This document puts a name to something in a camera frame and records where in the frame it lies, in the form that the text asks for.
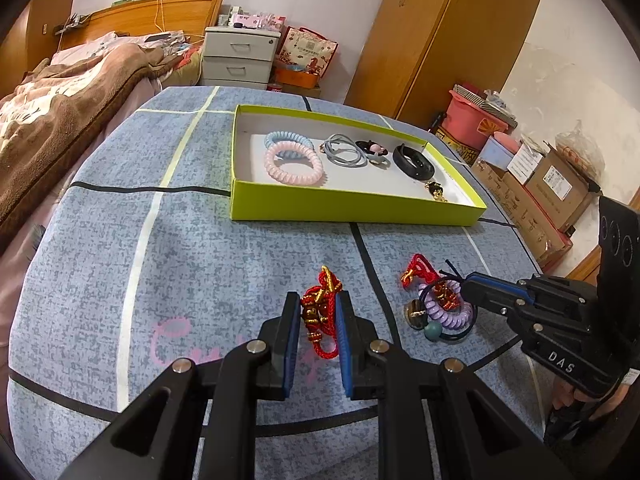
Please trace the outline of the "person's right hand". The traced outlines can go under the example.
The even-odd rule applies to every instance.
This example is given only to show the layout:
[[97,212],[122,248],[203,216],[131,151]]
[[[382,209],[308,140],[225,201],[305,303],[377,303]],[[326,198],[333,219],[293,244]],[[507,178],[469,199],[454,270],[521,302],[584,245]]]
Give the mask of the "person's right hand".
[[[617,388],[616,393],[600,405],[600,408],[594,412],[590,417],[590,420],[596,420],[597,418],[616,410],[623,400],[625,400],[630,388],[631,385],[620,385]],[[555,377],[551,395],[552,408],[555,410],[568,408],[574,402],[593,403],[594,399],[591,399],[589,396],[586,396],[585,393],[576,390],[568,382],[564,382],[563,379]]]

